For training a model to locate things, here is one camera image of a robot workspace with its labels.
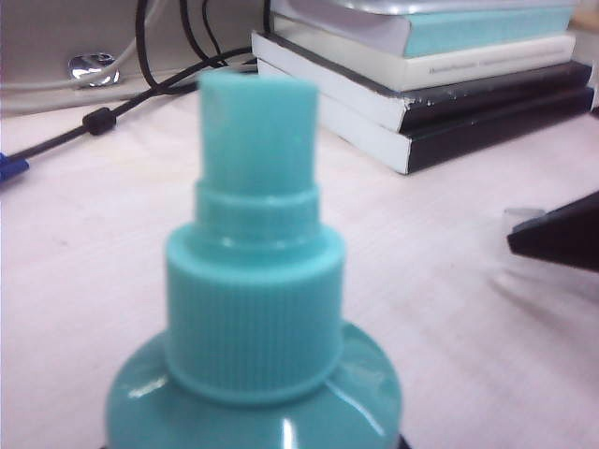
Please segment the cable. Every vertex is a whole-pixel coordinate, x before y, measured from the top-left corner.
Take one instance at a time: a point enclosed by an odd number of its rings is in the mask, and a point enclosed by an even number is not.
[[[270,0],[264,0],[264,7],[262,8],[262,28],[264,34],[269,35],[272,33],[270,29]]]
[[[183,31],[185,32],[185,37],[187,38],[189,46],[196,53],[199,59],[205,61],[208,59],[208,55],[199,46],[196,37],[194,36],[194,31],[191,27],[191,23],[189,22],[189,7],[187,5],[187,0],[179,0],[179,13],[181,15],[181,25],[183,27]]]
[[[204,0],[202,2],[202,21],[204,22],[204,28],[206,28],[206,33],[208,33],[208,37],[210,38],[211,43],[214,46],[214,49],[216,50],[216,54],[221,54],[221,48],[218,45],[218,40],[216,40],[216,37],[214,36],[214,33],[212,32],[212,27],[210,26],[210,22],[208,21],[208,2],[210,0]]]
[[[161,88],[167,88],[169,86],[172,86],[173,84],[176,84],[177,82],[180,82],[180,81],[186,79],[187,77],[189,77],[190,75],[193,75],[194,73],[198,72],[199,70],[213,65],[214,63],[223,61],[228,58],[232,58],[234,56],[239,56],[239,55],[247,54],[247,53],[251,53],[251,52],[252,52],[251,47],[243,47],[240,49],[225,51],[224,53],[222,53],[220,55],[216,55],[216,56],[213,56],[212,58],[208,58],[206,61],[201,61],[197,64],[187,67],[185,70],[182,70],[181,72],[177,73],[176,75],[173,75],[172,77],[160,82],[159,86]],[[182,93],[189,93],[189,92],[193,92],[197,88],[197,85],[194,82],[192,82],[189,84],[185,84],[184,86],[180,86],[180,87],[182,88],[181,89]],[[116,123],[117,117],[120,117],[121,115],[125,114],[126,112],[128,112],[129,110],[138,106],[139,104],[143,103],[147,99],[152,98],[153,96],[157,96],[159,94],[160,93],[159,93],[158,89],[151,87],[150,89],[142,92],[141,94],[137,94],[136,96],[134,96],[130,100],[124,102],[121,106],[119,106],[115,109],[108,109],[108,108],[97,109],[94,112],[83,117],[83,125],[82,126],[78,126],[70,131],[67,131],[67,132],[61,134],[60,136],[58,136],[56,138],[51,138],[49,140],[46,140],[45,142],[39,143],[39,144],[37,144],[33,147],[30,147],[28,149],[22,150],[20,152],[15,152],[15,153],[9,155],[7,157],[7,160],[9,162],[15,162],[15,161],[27,159],[27,158],[30,158],[33,156],[37,156],[39,154],[42,154],[43,152],[47,152],[48,150],[51,150],[54,147],[62,145],[63,143],[67,143],[68,141],[73,140],[74,138],[83,136],[86,133],[90,133],[95,136],[104,134],[106,131],[110,130],[114,126],[114,124]]]
[[[164,4],[161,3],[160,0],[156,0],[153,7],[157,7],[157,5],[164,5]],[[198,72],[199,70],[202,70],[209,66],[220,68],[220,67],[222,67],[221,63],[224,63],[226,61],[226,59],[252,52],[251,47],[243,47],[243,48],[239,48],[239,49],[235,49],[235,50],[231,50],[231,51],[226,51],[224,53],[219,53],[213,57],[203,59],[201,62],[187,67],[185,70],[182,70],[181,72],[177,73],[176,75],[174,75],[172,77],[169,77],[168,79],[166,79],[162,82],[157,82],[153,78],[152,72],[150,70],[150,66],[149,66],[149,62],[148,62],[148,58],[147,58],[147,49],[145,47],[145,27],[144,27],[144,25],[146,23],[145,16],[146,16],[147,6],[148,6],[148,0],[138,0],[138,6],[136,8],[136,44],[137,44],[136,47],[138,49],[138,58],[139,58],[140,66],[142,68],[142,74],[144,75],[144,78],[146,79],[148,84],[150,84],[150,88],[140,94],[135,95],[133,98],[124,102],[122,105],[120,105],[119,107],[117,107],[115,109],[100,108],[100,109],[93,111],[90,114],[87,114],[86,116],[83,117],[81,126],[78,126],[70,131],[67,131],[67,132],[61,134],[60,136],[51,138],[49,140],[46,140],[42,143],[39,143],[33,147],[22,150],[20,152],[13,153],[10,156],[3,155],[2,162],[1,162],[2,166],[0,167],[0,169],[6,171],[6,173],[8,174],[9,177],[15,176],[15,174],[21,173],[29,167],[28,164],[26,163],[25,159],[42,154],[44,152],[47,152],[48,150],[50,150],[52,148],[62,145],[63,143],[67,143],[68,141],[73,140],[74,138],[83,136],[87,133],[92,134],[94,136],[99,136],[101,134],[104,134],[115,126],[117,117],[120,117],[121,115],[123,115],[126,112],[128,112],[129,110],[135,108],[136,106],[138,106],[139,104],[148,100],[149,98],[152,98],[153,96],[166,94],[166,93],[168,93],[168,94],[174,94],[174,93],[186,94],[189,92],[193,92],[195,89],[197,89],[197,84],[194,82],[190,82],[190,83],[187,83],[187,84],[184,84],[181,86],[176,86],[176,87],[173,87],[173,86],[175,84],[179,83],[180,81],[185,80],[187,77],[189,77],[190,75],[193,75],[194,73]],[[183,9],[185,10],[185,12],[187,12],[186,2],[184,3],[183,6],[184,6]],[[263,14],[262,19],[263,19],[264,32],[266,34],[268,34],[268,33],[270,33],[270,0],[264,0],[264,7],[263,7],[262,14]],[[187,22],[187,24],[189,24],[188,14],[185,15],[185,17],[186,17],[186,19],[182,18],[182,22]],[[245,67],[245,69],[249,68],[250,70],[252,70],[253,69],[252,64],[254,63],[255,60],[256,60],[256,58],[253,58],[253,59],[243,63],[243,65],[247,65]],[[22,162],[24,167],[15,167],[14,163],[18,163],[18,162]]]
[[[135,39],[138,47],[138,61],[141,75],[145,78],[148,85],[155,89],[158,94],[177,95],[189,92],[185,86],[172,86],[159,83],[152,74],[150,62],[148,60],[148,50],[146,48],[146,31],[145,31],[145,16],[148,7],[148,0],[138,0],[138,5],[135,12]],[[217,64],[221,60],[212,60],[212,58],[204,59],[202,62],[209,62],[213,67],[219,67]]]
[[[155,0],[153,2],[148,17],[146,18],[146,27],[152,27],[156,20],[162,15],[169,0]],[[105,78],[108,74],[113,73],[121,65],[127,62],[131,56],[135,54],[136,41],[133,39],[121,55],[111,64],[99,72],[85,75],[77,80],[60,80],[60,81],[49,81],[49,82],[32,82],[32,83],[9,83],[0,84],[0,90],[2,91],[48,91],[53,89],[65,89],[70,87],[81,87],[86,86],[94,80],[100,80]]]

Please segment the cable ferrite bead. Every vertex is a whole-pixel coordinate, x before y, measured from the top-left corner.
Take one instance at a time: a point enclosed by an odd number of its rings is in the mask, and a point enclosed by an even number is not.
[[[100,136],[116,125],[116,114],[109,108],[100,108],[87,114],[81,122],[92,136]]]

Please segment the teal book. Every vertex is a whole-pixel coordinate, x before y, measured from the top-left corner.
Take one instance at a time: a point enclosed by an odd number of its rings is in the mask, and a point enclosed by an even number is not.
[[[447,12],[403,16],[410,22],[404,57],[424,56],[563,32],[571,7]]]
[[[272,11],[274,32],[288,40],[294,41],[289,35],[310,34],[308,30],[315,28],[375,51],[414,58],[562,34],[573,5],[563,0],[541,6],[385,15],[322,0],[272,0]]]

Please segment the wall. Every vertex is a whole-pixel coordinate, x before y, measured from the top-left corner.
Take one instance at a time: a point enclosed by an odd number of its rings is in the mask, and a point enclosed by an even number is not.
[[[77,54],[106,51],[118,55],[134,35],[136,0],[2,0],[1,67],[3,82],[66,78],[66,64]],[[153,69],[173,69],[197,61],[179,22],[177,0],[169,0],[164,15],[149,32]],[[201,0],[188,0],[190,17],[206,52],[212,46],[203,31]],[[212,28],[221,49],[249,44],[260,28],[262,0],[211,0]],[[124,74],[137,72],[132,61]]]

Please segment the bottle shoulder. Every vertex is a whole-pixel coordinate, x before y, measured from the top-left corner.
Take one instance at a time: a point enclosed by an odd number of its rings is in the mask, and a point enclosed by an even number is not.
[[[397,441],[397,376],[376,343],[355,326],[343,326],[340,363],[316,390],[252,407],[220,404],[181,387],[168,372],[165,337],[143,345],[113,383],[110,449],[390,449]]]

